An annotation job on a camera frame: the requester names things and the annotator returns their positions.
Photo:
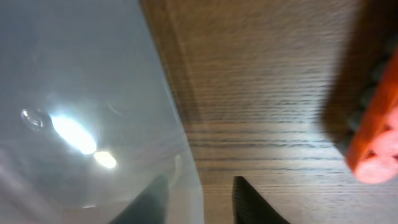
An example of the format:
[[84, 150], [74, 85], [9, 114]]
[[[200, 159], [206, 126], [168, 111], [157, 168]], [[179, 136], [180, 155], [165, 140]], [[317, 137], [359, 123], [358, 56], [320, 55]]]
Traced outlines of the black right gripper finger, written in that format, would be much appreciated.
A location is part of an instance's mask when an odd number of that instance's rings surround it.
[[235, 224], [290, 224], [243, 177], [234, 177], [233, 214]]

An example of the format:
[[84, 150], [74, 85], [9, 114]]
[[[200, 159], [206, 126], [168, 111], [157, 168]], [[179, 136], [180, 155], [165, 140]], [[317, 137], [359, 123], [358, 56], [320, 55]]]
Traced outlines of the orange perforated plastic bar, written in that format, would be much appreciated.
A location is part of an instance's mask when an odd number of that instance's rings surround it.
[[354, 176], [367, 184], [397, 176], [397, 49], [379, 67], [379, 80], [346, 154]]

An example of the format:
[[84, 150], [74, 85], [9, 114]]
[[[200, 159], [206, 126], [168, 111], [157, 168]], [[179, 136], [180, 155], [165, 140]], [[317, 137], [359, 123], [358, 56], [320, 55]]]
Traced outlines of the clear plastic storage container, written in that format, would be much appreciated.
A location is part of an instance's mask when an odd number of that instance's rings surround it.
[[1, 1], [1, 222], [203, 223], [138, 1]]

